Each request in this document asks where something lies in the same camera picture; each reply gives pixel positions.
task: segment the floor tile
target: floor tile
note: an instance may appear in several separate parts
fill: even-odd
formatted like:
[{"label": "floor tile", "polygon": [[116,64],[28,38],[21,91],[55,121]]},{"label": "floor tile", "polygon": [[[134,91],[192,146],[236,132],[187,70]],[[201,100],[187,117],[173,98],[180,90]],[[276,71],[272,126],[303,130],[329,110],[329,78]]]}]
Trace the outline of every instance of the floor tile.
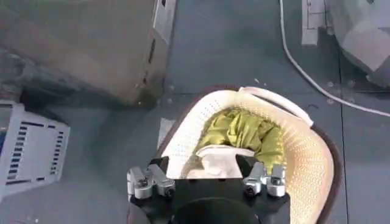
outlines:
[{"label": "floor tile", "polygon": [[[390,111],[389,94],[354,94],[365,107]],[[388,223],[390,119],[343,107],[349,223]]]}]

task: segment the yellow-green fabric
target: yellow-green fabric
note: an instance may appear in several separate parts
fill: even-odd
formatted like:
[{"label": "yellow-green fabric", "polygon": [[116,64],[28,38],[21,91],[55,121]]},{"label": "yellow-green fabric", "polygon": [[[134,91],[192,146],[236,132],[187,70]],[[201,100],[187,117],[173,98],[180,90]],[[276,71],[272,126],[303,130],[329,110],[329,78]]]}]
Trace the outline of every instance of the yellow-green fabric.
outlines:
[{"label": "yellow-green fabric", "polygon": [[282,130],[273,122],[235,108],[218,113],[208,124],[194,153],[208,145],[230,145],[254,151],[268,171],[284,162]]}]

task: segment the gray floor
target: gray floor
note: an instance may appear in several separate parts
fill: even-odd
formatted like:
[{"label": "gray floor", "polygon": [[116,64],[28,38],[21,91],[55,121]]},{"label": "gray floor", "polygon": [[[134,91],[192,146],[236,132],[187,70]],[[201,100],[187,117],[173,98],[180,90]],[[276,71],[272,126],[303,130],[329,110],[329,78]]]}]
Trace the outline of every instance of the gray floor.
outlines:
[{"label": "gray floor", "polygon": [[[300,0],[285,2],[291,53],[321,86],[351,102],[389,111],[379,89],[341,54],[334,37],[302,47]],[[388,223],[390,120],[340,106],[318,94],[282,51],[277,1],[181,0],[166,94],[157,108],[52,108],[72,126],[63,180],[0,205],[0,223],[124,223],[126,170],[145,165],[159,136],[203,88],[251,85],[296,102],[338,146],[342,185],[328,223]]]}]

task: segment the crate slot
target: crate slot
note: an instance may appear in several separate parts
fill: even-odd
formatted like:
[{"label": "crate slot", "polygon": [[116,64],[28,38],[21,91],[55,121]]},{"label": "crate slot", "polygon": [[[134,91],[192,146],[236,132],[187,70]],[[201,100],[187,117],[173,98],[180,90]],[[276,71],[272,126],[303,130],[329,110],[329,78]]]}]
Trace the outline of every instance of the crate slot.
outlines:
[{"label": "crate slot", "polygon": [[24,124],[24,125],[30,125],[30,126],[36,126],[36,127],[44,127],[43,124],[34,123],[34,122],[28,122],[28,121],[22,121],[22,124]]},{"label": "crate slot", "polygon": [[31,180],[15,180],[15,181],[8,181],[5,185],[13,185],[13,184],[23,184],[23,183],[30,183]]}]

